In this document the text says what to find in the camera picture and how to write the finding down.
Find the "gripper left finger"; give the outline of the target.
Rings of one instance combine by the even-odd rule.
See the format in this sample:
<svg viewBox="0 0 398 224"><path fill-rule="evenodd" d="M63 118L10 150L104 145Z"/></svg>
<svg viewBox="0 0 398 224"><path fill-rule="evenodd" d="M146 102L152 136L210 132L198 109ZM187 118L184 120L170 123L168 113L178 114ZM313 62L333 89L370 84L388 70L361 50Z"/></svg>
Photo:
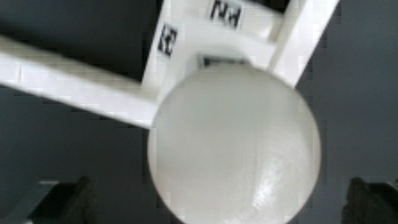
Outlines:
<svg viewBox="0 0 398 224"><path fill-rule="evenodd" d="M91 178L40 181L0 224L99 224Z"/></svg>

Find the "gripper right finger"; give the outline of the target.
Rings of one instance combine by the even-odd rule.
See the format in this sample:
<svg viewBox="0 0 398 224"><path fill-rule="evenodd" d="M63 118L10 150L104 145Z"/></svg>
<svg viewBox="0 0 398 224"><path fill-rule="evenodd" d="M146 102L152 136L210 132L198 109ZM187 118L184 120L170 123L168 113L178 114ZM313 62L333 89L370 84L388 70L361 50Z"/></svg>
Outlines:
<svg viewBox="0 0 398 224"><path fill-rule="evenodd" d="M351 180L342 224L398 224L398 180L370 183Z"/></svg>

